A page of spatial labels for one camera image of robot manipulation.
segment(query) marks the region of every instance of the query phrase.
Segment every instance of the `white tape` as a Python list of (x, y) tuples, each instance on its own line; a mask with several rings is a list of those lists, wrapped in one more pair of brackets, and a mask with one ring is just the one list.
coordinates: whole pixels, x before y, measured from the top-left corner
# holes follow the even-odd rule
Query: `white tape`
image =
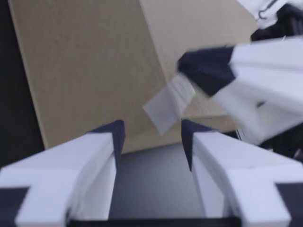
[(168, 88), (174, 97), (175, 105), (181, 118), (183, 112), (196, 95), (195, 89), (182, 73), (179, 73), (172, 80)]
[(195, 96), (187, 78), (177, 75), (160, 93), (143, 106), (160, 135), (164, 135), (181, 118)]

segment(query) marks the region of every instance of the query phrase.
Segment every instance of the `cardboard box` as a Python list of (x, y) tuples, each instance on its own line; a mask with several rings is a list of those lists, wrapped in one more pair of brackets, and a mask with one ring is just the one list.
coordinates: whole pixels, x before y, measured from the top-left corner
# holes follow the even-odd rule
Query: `cardboard box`
[[(124, 152), (180, 141), (179, 123), (160, 136), (144, 104), (185, 51), (248, 42), (255, 29), (235, 0), (10, 0), (10, 8), (46, 148), (117, 119)], [(203, 94), (185, 112), (225, 115)]]

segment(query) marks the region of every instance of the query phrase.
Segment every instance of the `white plastic part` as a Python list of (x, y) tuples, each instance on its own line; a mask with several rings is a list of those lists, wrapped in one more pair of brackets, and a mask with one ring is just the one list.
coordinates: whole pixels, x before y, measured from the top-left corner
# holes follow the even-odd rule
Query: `white plastic part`
[(269, 27), (277, 22), (276, 13), (287, 3), (303, 9), (302, 0), (278, 0), (271, 8), (262, 13), (262, 17), (267, 19), (259, 19), (259, 11), (265, 10), (272, 0), (237, 0), (244, 8), (246, 8), (258, 23), (259, 28)]
[(236, 79), (213, 99), (238, 120), (244, 141), (260, 144), (303, 122), (302, 37), (236, 46), (230, 65)]
[[(301, 163), (215, 131), (196, 132), (193, 141), (196, 182), (205, 184), (198, 171), (203, 165), (243, 226), (288, 226), (291, 216), (275, 184), (303, 183)], [(223, 201), (215, 203), (221, 213)]]
[(107, 219), (115, 176), (112, 134), (88, 133), (2, 168), (0, 188), (29, 187), (18, 227), (64, 227), (68, 212), (73, 219)]

